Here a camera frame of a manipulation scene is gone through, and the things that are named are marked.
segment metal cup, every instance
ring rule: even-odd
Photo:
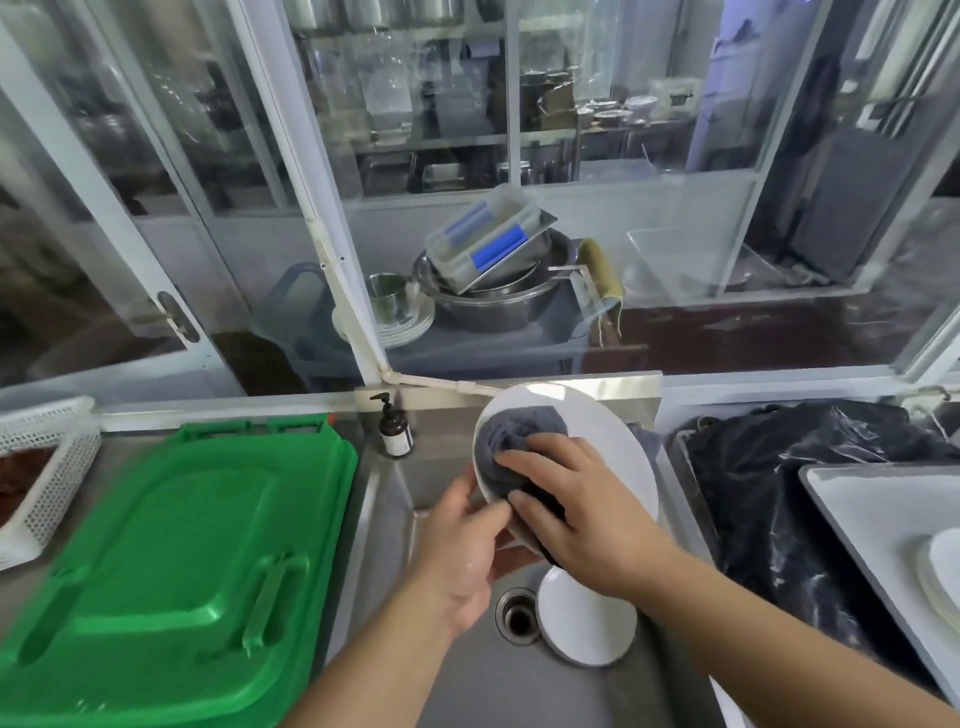
[[[374,273],[367,276],[367,293],[373,306],[373,316],[382,327],[405,324],[416,316],[414,300],[420,286],[414,283],[414,295],[407,292],[410,279],[400,273]]]

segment white plastic basket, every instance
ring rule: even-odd
[[[93,399],[77,397],[0,416],[0,450],[50,448],[53,457],[0,526],[0,570],[33,561],[50,543],[100,449]]]

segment finger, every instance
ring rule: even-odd
[[[512,546],[501,548],[493,555],[493,566],[490,569],[491,582],[509,576],[514,571],[536,564],[542,557],[526,546]]]
[[[476,538],[494,541],[496,535],[507,527],[512,513],[510,505],[502,500],[490,503],[470,516],[467,529]]]
[[[595,448],[589,442],[584,440],[584,438],[571,437],[570,440],[573,441],[576,444],[576,446],[580,448],[584,452],[584,454],[594,463],[596,463],[597,465],[606,465],[603,459],[603,455],[600,454],[599,450],[597,450],[597,448]]]
[[[526,475],[560,501],[563,501],[563,496],[571,493],[573,473],[538,452],[508,449],[499,452],[495,457],[496,462],[504,468]]]
[[[527,447],[556,460],[565,468],[581,471],[589,468],[592,461],[578,445],[559,432],[538,432],[527,438]]]
[[[566,554],[567,539],[571,533],[566,523],[550,513],[539,500],[528,496],[523,491],[512,491],[508,500],[523,521],[536,534],[540,543],[554,557],[562,561],[564,554]]]
[[[465,473],[453,478],[433,507],[433,518],[454,520],[463,517],[469,508],[470,491],[475,484],[476,478],[471,482]]]

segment pot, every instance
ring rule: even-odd
[[[568,237],[550,231],[549,265],[573,265],[577,248]],[[553,300],[566,275],[548,275],[532,288],[496,298],[454,296],[442,290],[436,271],[421,253],[414,262],[414,280],[432,298],[437,307],[468,331],[505,333],[525,328],[535,322]]]
[[[406,27],[402,0],[345,0],[347,24],[355,33]]]
[[[418,27],[463,25],[464,0],[409,0],[410,22]]]
[[[339,0],[283,0],[283,7],[298,36],[334,35],[343,30]]]

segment metal bowl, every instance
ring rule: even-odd
[[[546,266],[573,265],[577,258],[577,248],[566,235],[551,230],[550,255],[544,260]],[[454,296],[442,290],[436,271],[421,253],[414,262],[414,280],[420,284],[425,294],[430,296],[437,307],[445,311],[454,321],[468,331],[482,333],[503,333],[516,331],[536,321],[544,309],[553,300],[565,275],[552,275],[546,271],[546,278],[526,290],[495,298],[470,298]]]

